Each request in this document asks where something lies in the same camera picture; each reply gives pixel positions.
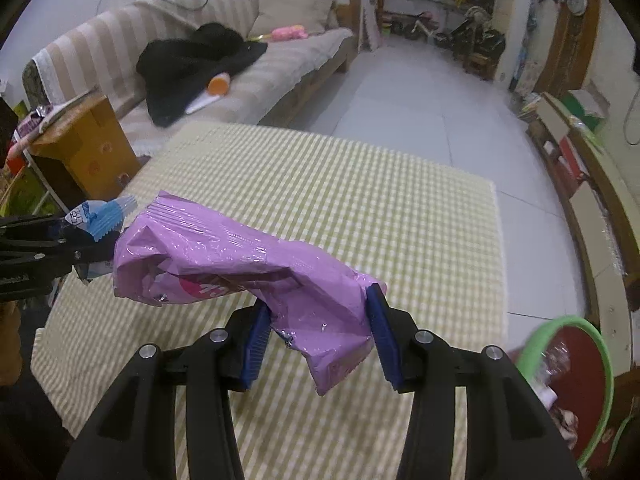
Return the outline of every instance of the green and white gingham cloth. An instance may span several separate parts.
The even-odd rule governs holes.
[[[450,345],[479,351],[503,342],[505,276],[491,182],[360,142],[242,124],[192,123],[127,188],[140,209],[158,191],[217,209],[244,224],[323,248],[383,280],[391,306]],[[136,349],[185,346],[248,293],[156,308],[115,298],[110,276],[84,286],[70,277],[32,369],[77,436]],[[254,479],[395,478],[411,412],[376,351],[319,397],[301,354],[272,336],[260,377],[230,394],[242,466]],[[458,396],[453,478],[463,478],[466,411]],[[188,478],[185,397],[176,402],[177,477]]]

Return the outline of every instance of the metal bolt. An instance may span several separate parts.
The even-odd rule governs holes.
[[[418,330],[418,332],[415,333],[414,337],[418,343],[423,343],[425,345],[433,342],[433,334],[428,330]]]
[[[211,339],[213,343],[222,343],[227,337],[229,337],[229,334],[224,328],[217,328],[209,334],[209,339]]]
[[[489,359],[493,359],[495,361],[502,359],[504,353],[497,346],[488,346],[484,353],[487,354]]]
[[[155,345],[144,345],[138,351],[138,353],[140,354],[140,357],[142,357],[143,359],[149,359],[150,357],[153,357],[154,355],[156,355],[156,346]]]

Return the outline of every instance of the tile floor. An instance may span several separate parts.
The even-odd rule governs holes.
[[[466,74],[449,52],[393,36],[360,54],[349,73],[332,76],[290,127],[412,153],[493,180],[506,252],[505,346],[512,349],[545,319],[583,316],[585,303],[561,205],[508,101],[506,91]]]

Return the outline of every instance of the crumpled wrapper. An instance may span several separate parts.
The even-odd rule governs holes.
[[[323,250],[281,240],[217,211],[160,192],[119,238],[116,296],[155,306],[248,290],[271,327],[308,363],[319,395],[360,364],[374,342],[366,288],[379,283]]]

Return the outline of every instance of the striped sofa cover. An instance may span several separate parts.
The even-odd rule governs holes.
[[[23,73],[31,105],[61,103],[99,86],[109,97],[137,156],[153,156],[191,120],[257,124],[303,77],[352,41],[346,28],[308,40],[273,43],[236,76],[229,94],[169,128],[146,111],[145,86],[136,63],[152,40],[184,38],[204,23],[219,22],[247,37],[258,0],[136,0],[79,25],[39,51]]]

